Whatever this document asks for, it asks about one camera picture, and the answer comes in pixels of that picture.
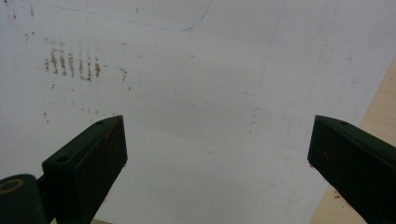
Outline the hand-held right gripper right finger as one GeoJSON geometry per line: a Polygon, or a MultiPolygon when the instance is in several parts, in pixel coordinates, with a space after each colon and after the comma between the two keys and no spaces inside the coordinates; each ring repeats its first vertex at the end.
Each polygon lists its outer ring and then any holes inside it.
{"type": "Polygon", "coordinates": [[[315,116],[307,160],[368,224],[396,224],[396,147],[315,116]]]}

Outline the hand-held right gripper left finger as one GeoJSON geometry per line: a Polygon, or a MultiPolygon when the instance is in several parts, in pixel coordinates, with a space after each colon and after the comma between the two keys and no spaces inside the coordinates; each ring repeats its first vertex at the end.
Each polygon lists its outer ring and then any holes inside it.
{"type": "Polygon", "coordinates": [[[95,122],[43,163],[58,224],[90,224],[128,161],[123,116],[95,122]]]}

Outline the white paper sheet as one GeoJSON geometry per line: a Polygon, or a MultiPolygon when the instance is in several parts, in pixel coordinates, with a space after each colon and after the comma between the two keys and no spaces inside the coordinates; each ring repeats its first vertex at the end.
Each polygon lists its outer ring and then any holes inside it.
{"type": "Polygon", "coordinates": [[[395,55],[396,0],[0,0],[0,178],[120,115],[100,219],[309,224],[315,116],[359,123],[395,55]]]}

